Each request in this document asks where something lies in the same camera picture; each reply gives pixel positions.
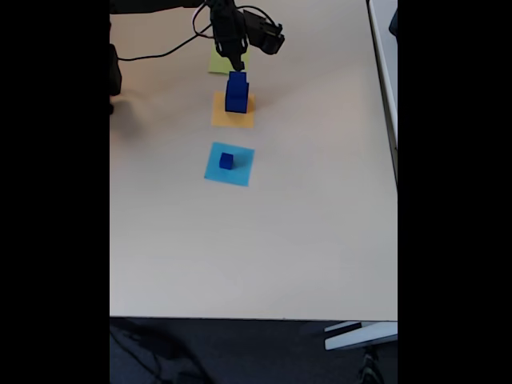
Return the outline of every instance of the yellow-green paper square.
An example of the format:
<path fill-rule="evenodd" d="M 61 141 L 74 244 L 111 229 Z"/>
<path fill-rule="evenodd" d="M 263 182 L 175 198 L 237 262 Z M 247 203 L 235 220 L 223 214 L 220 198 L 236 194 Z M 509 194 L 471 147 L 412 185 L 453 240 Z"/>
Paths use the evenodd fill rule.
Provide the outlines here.
<path fill-rule="evenodd" d="M 249 47 L 247 52 L 242 55 L 242 61 L 246 64 L 244 71 L 249 67 Z M 221 57 L 215 49 L 215 43 L 211 46 L 210 66 L 208 72 L 214 74 L 229 74 L 233 70 L 233 66 L 228 58 Z"/>

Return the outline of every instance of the table surface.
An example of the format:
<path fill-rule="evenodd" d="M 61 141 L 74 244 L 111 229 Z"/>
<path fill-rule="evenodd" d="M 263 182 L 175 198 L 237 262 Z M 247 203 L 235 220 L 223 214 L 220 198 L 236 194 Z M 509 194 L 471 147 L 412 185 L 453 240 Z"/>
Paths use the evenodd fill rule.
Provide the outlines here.
<path fill-rule="evenodd" d="M 254 4 L 286 41 L 251 50 L 253 129 L 210 124 L 226 87 L 206 72 L 211 40 L 120 63 L 110 315 L 397 320 L 398 195 L 365 1 Z M 124 58 L 166 52 L 192 13 L 112 16 L 110 40 Z M 248 187 L 203 178 L 212 142 L 255 149 Z"/>

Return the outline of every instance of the orange paper square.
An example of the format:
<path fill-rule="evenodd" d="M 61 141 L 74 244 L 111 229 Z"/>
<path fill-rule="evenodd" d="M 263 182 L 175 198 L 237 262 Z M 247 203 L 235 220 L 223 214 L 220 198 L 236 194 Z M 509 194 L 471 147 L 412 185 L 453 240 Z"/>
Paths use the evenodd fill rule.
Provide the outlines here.
<path fill-rule="evenodd" d="M 225 92 L 214 93 L 214 107 L 211 114 L 212 126 L 234 126 L 238 128 L 254 127 L 254 94 L 249 94 L 247 113 L 226 112 Z"/>

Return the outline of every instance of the blue cube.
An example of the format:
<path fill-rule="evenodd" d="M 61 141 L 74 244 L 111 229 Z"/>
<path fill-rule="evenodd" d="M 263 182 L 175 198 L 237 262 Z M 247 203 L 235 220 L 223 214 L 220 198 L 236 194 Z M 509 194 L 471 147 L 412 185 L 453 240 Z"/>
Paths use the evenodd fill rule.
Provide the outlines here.
<path fill-rule="evenodd" d="M 249 83 L 245 72 L 230 72 L 226 86 L 226 112 L 247 113 Z"/>
<path fill-rule="evenodd" d="M 233 155 L 227 154 L 226 152 L 222 152 L 221 159 L 218 162 L 218 166 L 224 168 L 225 170 L 233 169 Z"/>

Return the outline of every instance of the floor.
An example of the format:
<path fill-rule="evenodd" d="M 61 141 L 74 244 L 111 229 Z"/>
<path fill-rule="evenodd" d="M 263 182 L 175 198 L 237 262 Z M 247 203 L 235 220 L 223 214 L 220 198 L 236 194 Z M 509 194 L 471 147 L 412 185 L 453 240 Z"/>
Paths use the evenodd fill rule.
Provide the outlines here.
<path fill-rule="evenodd" d="M 356 384 L 363 350 L 327 352 L 319 330 L 332 322 L 136 319 L 180 338 L 215 384 Z M 112 328 L 148 366 L 152 355 Z M 385 384 L 398 382 L 398 342 L 377 346 Z M 162 360 L 162 376 L 174 379 L 188 361 Z M 110 338 L 110 382 L 153 384 L 154 378 Z"/>

